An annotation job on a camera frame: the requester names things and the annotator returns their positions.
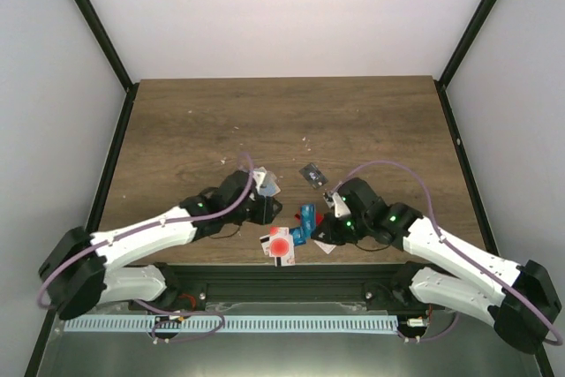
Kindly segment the beige leather card holder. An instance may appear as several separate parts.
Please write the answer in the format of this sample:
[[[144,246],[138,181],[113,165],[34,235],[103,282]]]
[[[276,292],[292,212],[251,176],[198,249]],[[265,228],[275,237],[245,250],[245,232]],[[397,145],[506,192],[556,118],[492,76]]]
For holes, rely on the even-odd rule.
[[[277,184],[277,176],[264,167],[255,168],[253,170],[253,179],[259,196],[274,197],[281,191]]]

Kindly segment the white card red circle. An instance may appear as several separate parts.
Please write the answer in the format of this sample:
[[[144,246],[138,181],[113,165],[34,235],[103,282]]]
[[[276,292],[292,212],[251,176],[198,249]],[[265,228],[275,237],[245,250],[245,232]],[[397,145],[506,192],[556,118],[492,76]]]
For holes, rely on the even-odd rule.
[[[269,256],[277,267],[294,266],[296,263],[294,241],[287,227],[272,227],[269,233]]]

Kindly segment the blue VIP card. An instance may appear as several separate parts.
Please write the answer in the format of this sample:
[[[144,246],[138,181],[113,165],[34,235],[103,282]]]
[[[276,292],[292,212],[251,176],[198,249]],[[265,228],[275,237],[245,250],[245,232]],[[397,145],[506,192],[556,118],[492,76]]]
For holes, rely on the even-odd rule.
[[[291,228],[290,235],[292,236],[294,246],[305,245],[317,226],[315,205],[305,204],[301,206],[295,217],[299,220],[299,226]]]

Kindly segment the white card pink pattern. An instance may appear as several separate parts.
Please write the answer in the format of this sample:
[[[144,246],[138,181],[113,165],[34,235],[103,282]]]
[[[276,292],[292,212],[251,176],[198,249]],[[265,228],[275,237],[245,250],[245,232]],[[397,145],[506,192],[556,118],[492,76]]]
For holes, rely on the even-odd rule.
[[[336,245],[326,244],[318,240],[314,240],[314,243],[325,253],[330,254],[336,249]]]

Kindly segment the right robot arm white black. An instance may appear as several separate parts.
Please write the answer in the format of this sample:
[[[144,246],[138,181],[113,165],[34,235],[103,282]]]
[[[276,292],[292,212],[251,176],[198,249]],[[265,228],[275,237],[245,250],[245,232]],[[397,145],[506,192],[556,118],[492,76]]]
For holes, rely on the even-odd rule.
[[[364,237],[427,260],[408,263],[392,283],[395,303],[445,306],[492,327],[505,343],[534,354],[561,312],[548,271],[534,260],[521,265],[471,245],[402,202],[387,204],[354,177],[324,200],[329,210],[312,233],[328,245],[355,245]]]

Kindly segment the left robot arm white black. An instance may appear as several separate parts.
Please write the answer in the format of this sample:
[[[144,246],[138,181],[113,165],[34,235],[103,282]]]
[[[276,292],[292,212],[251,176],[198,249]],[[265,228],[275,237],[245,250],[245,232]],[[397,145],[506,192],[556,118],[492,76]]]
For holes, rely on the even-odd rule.
[[[174,275],[163,265],[135,266],[159,251],[220,233],[226,225],[267,225],[282,211],[275,175],[263,167],[237,170],[164,213],[116,230],[68,230],[41,264],[40,306],[72,320],[98,305],[141,300],[162,310],[180,299]]]

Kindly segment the black VIP card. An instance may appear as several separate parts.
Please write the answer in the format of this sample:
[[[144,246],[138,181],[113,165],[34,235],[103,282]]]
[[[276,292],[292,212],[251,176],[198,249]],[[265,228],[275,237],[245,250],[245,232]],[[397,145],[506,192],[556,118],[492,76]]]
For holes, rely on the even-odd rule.
[[[328,182],[327,177],[312,162],[306,164],[306,166],[301,168],[299,170],[299,174],[315,190],[321,188],[323,185],[325,185]]]

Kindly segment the black aluminium front rail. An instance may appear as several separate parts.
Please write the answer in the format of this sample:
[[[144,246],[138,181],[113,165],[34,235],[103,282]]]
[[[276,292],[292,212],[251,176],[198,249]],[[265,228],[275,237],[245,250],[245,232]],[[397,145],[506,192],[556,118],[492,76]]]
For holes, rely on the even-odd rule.
[[[201,266],[168,265],[127,267],[108,273],[79,272],[79,287],[68,290],[68,319],[96,305],[141,299],[171,308],[194,297],[202,310],[212,303],[238,302],[345,302],[371,309],[422,308],[409,286],[420,270],[441,277],[443,269],[425,263],[372,265],[299,265],[275,268],[265,265]]]

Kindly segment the left black frame post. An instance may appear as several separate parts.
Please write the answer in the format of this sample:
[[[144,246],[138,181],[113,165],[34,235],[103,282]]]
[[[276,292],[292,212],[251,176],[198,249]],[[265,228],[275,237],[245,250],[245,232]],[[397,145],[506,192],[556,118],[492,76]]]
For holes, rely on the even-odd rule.
[[[110,68],[116,75],[120,85],[125,92],[129,92],[133,86],[133,82],[124,64],[119,57],[117,50],[110,39],[101,19],[94,8],[91,0],[73,0],[78,7],[81,15],[87,23],[91,33],[96,39],[103,55],[106,57]]]

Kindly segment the black frame post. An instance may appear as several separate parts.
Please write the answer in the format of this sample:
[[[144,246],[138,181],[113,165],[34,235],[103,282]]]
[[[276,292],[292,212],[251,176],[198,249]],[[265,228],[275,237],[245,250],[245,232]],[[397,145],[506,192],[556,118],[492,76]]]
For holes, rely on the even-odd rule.
[[[498,0],[479,1],[440,78],[435,81],[438,88],[446,89],[449,86],[497,1]]]
[[[106,57],[110,68],[116,75],[120,85],[125,92],[129,92],[133,86],[133,82],[124,64],[119,57],[117,50],[110,39],[101,19],[94,8],[91,0],[73,0],[78,7],[81,15],[87,23],[91,33],[96,39],[103,55]]]

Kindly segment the right black frame post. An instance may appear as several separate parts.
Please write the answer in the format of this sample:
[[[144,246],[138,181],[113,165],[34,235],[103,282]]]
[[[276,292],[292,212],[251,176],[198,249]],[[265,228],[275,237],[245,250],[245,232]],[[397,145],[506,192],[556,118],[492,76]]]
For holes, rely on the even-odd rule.
[[[446,89],[449,86],[497,1],[498,0],[479,1],[440,78],[435,81],[438,88]]]

